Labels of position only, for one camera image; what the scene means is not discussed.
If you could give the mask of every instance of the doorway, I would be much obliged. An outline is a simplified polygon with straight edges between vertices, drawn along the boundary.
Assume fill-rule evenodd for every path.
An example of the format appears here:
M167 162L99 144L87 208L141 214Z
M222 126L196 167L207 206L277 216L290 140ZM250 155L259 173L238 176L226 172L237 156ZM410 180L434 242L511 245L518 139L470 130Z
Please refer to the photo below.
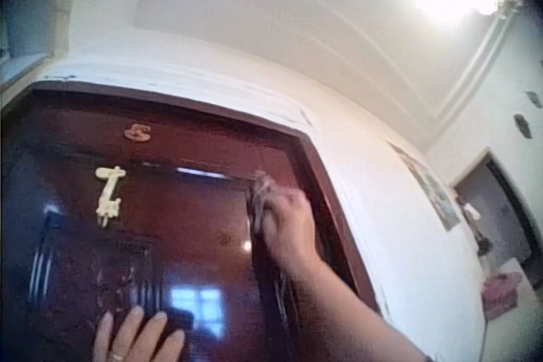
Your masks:
M302 134L181 98L59 82L32 86L2 125L0 359L87 360L101 315L121 321L139 304L186 331L183 361L311 360L295 291L250 240L256 170L305 191L321 256L377 309ZM116 174L106 199L119 207L107 225L104 172Z
M492 153L488 152L455 189L480 213L477 227L492 243L487 255L490 269L499 269L516 258L532 286L540 287L543 257L534 222Z

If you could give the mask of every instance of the door latch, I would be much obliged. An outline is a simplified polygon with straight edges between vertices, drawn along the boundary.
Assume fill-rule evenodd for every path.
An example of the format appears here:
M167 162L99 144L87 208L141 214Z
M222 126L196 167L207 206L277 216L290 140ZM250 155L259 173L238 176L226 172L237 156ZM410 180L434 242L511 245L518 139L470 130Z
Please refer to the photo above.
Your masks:
M98 199L98 208L96 208L98 224L105 228L110 218L119 216L120 198L112 200L111 196L117 181L126 175L126 171L117 165L113 169L98 167L95 174L100 180L107 180Z

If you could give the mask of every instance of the door frame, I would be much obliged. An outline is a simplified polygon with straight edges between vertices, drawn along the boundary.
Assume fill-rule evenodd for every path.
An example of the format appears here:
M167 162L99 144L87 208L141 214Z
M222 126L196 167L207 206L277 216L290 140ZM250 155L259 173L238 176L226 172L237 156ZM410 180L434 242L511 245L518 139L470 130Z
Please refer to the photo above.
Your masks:
M511 176L507 174L507 171L495 156L495 153L488 147L483 149L477 158L451 183L451 187L456 190L456 187L466 180L480 165L487 164L490 164L490 173L492 173L500 188L506 194L507 200L511 203L515 216L523 228L528 245L532 251L530 257L521 264L525 269L529 267L530 263L541 259L541 236L538 234L535 217L529 210L529 206L526 204L523 195L512 181Z
M332 182L324 167L319 153L313 145L311 139L302 131L291 129L285 125L270 120L236 110L187 99L166 95L163 93L149 92L144 90L132 89L121 86L109 86L94 84L81 81L38 81L30 84L17 97L14 97L2 109L2 121L9 121L9 118L17 116L16 112L24 107L24 101L33 92L57 91L57 92L79 92L87 94L96 94L108 97L119 97L141 103L151 102L178 107L181 109L190 109L196 114L213 115L221 120L235 122L237 125L258 126L268 131L272 131L287 140L288 145L294 152L294 158L297 161L309 179L311 190L306 191L316 201L322 201L328 212L328 218L332 223L332 230L337 239L331 239L333 251L339 256L344 255L345 269L351 281L351 288L354 289L358 297L364 301L374 311L380 313L375 292L372 287L367 268L356 246L355 239L350 231L349 224L339 203L338 197L333 189Z

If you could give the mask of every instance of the wrist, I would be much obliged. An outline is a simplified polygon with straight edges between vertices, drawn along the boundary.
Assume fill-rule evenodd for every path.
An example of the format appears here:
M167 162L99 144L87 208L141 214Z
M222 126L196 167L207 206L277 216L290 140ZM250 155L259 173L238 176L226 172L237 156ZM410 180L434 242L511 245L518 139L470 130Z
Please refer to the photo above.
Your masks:
M293 281L308 281L314 280L324 267L326 267L326 264L318 255L315 255L310 259L296 262L296 265L290 267L289 270L287 270L287 273Z

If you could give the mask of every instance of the hand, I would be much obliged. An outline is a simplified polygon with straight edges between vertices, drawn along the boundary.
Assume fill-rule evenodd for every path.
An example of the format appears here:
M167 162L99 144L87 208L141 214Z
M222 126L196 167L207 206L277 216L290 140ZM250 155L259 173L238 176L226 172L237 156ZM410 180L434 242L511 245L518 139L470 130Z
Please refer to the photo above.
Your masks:
M271 187L264 196L262 229L271 256L292 279L321 263L311 205L302 191Z
M136 338L143 320L143 309L134 307L120 326L119 332L109 350L109 340L113 328L113 316L106 313L98 326L92 362L149 362L153 358L156 344L164 330L168 317L165 313L156 314ZM185 342L183 331L175 331L166 338L162 348L152 359L153 362L177 362Z

